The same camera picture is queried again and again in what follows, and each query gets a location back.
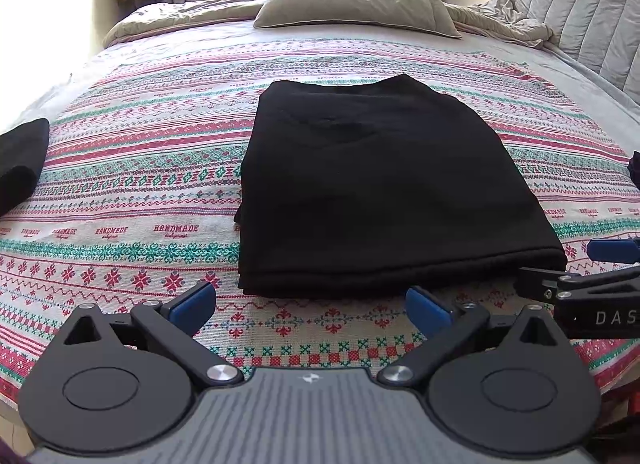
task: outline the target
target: gray quilted cushion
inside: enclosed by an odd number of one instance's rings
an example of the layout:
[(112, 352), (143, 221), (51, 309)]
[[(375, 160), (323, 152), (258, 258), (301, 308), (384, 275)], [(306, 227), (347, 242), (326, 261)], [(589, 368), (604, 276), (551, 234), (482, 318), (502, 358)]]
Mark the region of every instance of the gray quilted cushion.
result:
[(513, 0), (566, 54), (640, 103), (640, 0)]

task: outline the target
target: black clamp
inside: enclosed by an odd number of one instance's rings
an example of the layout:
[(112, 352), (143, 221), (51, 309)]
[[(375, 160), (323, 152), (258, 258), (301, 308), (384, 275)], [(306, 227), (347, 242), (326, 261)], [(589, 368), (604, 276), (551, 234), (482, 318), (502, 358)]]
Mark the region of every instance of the black clamp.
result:
[(571, 339), (640, 337), (640, 267), (585, 277), (523, 267), (514, 288), (520, 297), (552, 304)]
[(241, 383), (238, 368), (191, 337), (214, 308), (208, 282), (130, 314), (80, 304), (20, 390), (32, 439), (78, 454), (125, 450), (173, 428), (194, 394)]

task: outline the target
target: folded black cloth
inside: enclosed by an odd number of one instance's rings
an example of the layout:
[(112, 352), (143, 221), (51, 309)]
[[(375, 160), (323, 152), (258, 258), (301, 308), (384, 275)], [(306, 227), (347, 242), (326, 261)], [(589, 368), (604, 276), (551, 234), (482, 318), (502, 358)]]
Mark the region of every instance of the folded black cloth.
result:
[(640, 152), (634, 152), (634, 156), (629, 160), (628, 168), (631, 180), (640, 189)]
[(0, 136), (0, 216), (29, 199), (49, 146), (49, 122), (37, 119)]
[(367, 297), (566, 266), (497, 134), (407, 75), (272, 83), (241, 181), (246, 294)]

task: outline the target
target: patterned bedspread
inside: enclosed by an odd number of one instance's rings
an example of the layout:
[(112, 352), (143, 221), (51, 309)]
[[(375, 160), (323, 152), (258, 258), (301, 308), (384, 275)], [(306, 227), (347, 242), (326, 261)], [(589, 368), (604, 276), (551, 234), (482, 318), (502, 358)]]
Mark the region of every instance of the patterned bedspread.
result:
[[(124, 313), (199, 279), (217, 289), (218, 306), (197, 339), (244, 372), (255, 365), (376, 371), (421, 342), (402, 298), (267, 300), (236, 287), (240, 163), (258, 96), (274, 80), (348, 85), (405, 72), (459, 98), (500, 135), (572, 271), (616, 268), (587, 258), (589, 239), (640, 235), (640, 191), (624, 152), (588, 109), (526, 65), (482, 51), (292, 32), (222, 44), (215, 27), (177, 32), (198, 45), (186, 52), (165, 48), (114, 68), (52, 123), (33, 198), (0, 219), (0, 393), (9, 404), (79, 303)], [(154, 40), (164, 37), (117, 47)], [(522, 306), (510, 282), (444, 293), (494, 311)], [(640, 356), (635, 341), (576, 341), (575, 349), (603, 388)]]

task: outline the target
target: pillow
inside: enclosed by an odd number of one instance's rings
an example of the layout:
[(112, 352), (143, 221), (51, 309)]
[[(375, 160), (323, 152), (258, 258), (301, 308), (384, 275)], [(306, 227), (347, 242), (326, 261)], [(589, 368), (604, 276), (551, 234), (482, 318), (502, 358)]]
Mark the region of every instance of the pillow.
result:
[(375, 24), (460, 38), (442, 0), (266, 0), (254, 28)]

